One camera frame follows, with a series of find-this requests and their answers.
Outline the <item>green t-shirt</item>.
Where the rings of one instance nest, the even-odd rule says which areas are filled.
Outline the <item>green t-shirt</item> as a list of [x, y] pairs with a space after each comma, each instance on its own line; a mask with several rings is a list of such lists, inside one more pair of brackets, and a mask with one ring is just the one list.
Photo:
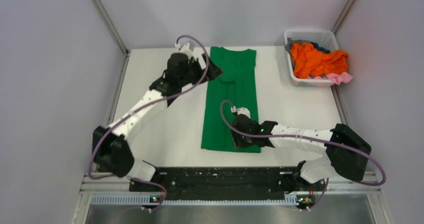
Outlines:
[[233, 145], [231, 130], [221, 118], [224, 114], [231, 123], [234, 115], [228, 104], [220, 109], [222, 101], [229, 100], [236, 107], [250, 111], [250, 117], [258, 121], [258, 102], [256, 92], [255, 66], [257, 52], [253, 49], [233, 51], [213, 46], [210, 57], [213, 63], [223, 70], [215, 80], [208, 83], [201, 148], [210, 151], [260, 153], [258, 146], [236, 149]]

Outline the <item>blue garment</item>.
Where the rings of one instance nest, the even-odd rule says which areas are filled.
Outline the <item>blue garment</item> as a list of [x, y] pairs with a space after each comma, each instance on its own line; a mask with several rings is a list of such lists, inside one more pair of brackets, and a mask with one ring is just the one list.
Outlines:
[[311, 44], [313, 45], [313, 47], [314, 47], [316, 50], [318, 50], [318, 51], [320, 51], [320, 52], [323, 52], [323, 53], [325, 53], [325, 54], [330, 53], [330, 51], [329, 51], [328, 49], [326, 49], [326, 48], [324, 48], [324, 47], [321, 47], [318, 43], [311, 42]]

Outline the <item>grey garment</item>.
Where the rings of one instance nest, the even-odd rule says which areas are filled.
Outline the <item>grey garment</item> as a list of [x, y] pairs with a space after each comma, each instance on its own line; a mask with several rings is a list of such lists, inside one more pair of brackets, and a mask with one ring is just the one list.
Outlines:
[[292, 49], [292, 47], [293, 47], [293, 45], [295, 44], [295, 43], [301, 43], [302, 42], [302, 40], [301, 39], [292, 39], [292, 38], [288, 38], [287, 39], [287, 41], [286, 41], [286, 45], [285, 45], [285, 50], [288, 52], [288, 53], [291, 53], [291, 49]]

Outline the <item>orange t-shirt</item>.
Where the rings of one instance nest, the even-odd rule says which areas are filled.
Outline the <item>orange t-shirt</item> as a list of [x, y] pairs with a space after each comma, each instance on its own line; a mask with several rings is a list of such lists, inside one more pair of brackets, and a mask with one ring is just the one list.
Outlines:
[[289, 48], [291, 60], [294, 62], [293, 74], [299, 79], [308, 79], [327, 74], [348, 72], [348, 53], [335, 50], [325, 53], [319, 51], [311, 43], [294, 42]]

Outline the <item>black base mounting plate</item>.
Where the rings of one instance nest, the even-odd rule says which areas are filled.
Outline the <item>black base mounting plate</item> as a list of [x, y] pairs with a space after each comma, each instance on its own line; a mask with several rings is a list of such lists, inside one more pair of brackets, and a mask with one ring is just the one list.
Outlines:
[[324, 180], [294, 178], [294, 167], [160, 167], [150, 184], [130, 181], [131, 192], [167, 191], [167, 201], [282, 200], [294, 192], [318, 193]]

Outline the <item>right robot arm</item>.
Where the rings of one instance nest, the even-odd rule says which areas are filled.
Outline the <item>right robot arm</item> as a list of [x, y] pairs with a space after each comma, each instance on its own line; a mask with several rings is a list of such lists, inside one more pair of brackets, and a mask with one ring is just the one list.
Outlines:
[[372, 150], [353, 129], [340, 123], [332, 129], [311, 130], [275, 121], [259, 124], [245, 114], [238, 114], [230, 130], [237, 149], [258, 146], [319, 154], [320, 157], [315, 160], [298, 163], [293, 173], [293, 184], [299, 190], [307, 190], [320, 180], [337, 176], [361, 182], [368, 164], [366, 156]]

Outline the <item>pink garment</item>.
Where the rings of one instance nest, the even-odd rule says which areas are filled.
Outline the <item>pink garment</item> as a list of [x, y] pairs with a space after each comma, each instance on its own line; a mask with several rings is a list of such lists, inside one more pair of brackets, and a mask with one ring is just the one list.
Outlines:
[[349, 83], [353, 79], [353, 76], [351, 76], [347, 72], [343, 72], [341, 74], [329, 73], [329, 74], [313, 77], [313, 79], [329, 80], [336, 85], [340, 85], [342, 83]]

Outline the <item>white plastic laundry basket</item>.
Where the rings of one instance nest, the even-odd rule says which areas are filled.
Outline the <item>white plastic laundry basket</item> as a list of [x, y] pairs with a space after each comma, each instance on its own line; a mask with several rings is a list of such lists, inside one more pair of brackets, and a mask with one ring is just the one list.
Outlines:
[[[318, 43], [321, 47], [333, 52], [339, 49], [336, 37], [330, 30], [314, 29], [314, 28], [295, 28], [288, 29], [284, 32], [285, 45], [288, 38], [301, 39], [309, 42]], [[294, 65], [292, 64], [291, 54], [285, 50], [286, 59], [288, 61], [288, 70], [290, 80], [296, 87], [331, 87], [335, 85], [329, 80], [318, 79], [299, 79], [294, 75]]]

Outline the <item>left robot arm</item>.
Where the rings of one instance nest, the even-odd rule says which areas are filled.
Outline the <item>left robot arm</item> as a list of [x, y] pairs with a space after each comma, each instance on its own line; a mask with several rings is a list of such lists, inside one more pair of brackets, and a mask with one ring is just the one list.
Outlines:
[[208, 63], [206, 68], [202, 68], [199, 59], [191, 54], [172, 53], [167, 68], [136, 105], [107, 127], [98, 126], [94, 130], [90, 162], [105, 168], [111, 176], [139, 179], [147, 190], [156, 190], [160, 177], [155, 174], [154, 166], [133, 156], [132, 142], [150, 120], [183, 94], [184, 88], [189, 90], [223, 73], [207, 53], [202, 54], [202, 59]]

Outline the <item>aluminium frame rail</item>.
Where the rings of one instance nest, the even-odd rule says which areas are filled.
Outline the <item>aluminium frame rail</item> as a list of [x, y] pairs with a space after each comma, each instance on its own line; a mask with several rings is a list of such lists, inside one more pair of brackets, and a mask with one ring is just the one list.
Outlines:
[[320, 199], [322, 191], [317, 188], [314, 191], [293, 191], [283, 193], [273, 192], [270, 188], [253, 192], [249, 197], [247, 191], [237, 194], [230, 191], [206, 191], [199, 197], [183, 197], [173, 195], [171, 189], [167, 193], [137, 191], [131, 192], [131, 181], [120, 178], [105, 178], [103, 180], [91, 180], [84, 177], [80, 194], [91, 195], [91, 203], [96, 205], [133, 205], [153, 208], [156, 206], [298, 206], [308, 195], [315, 202]]

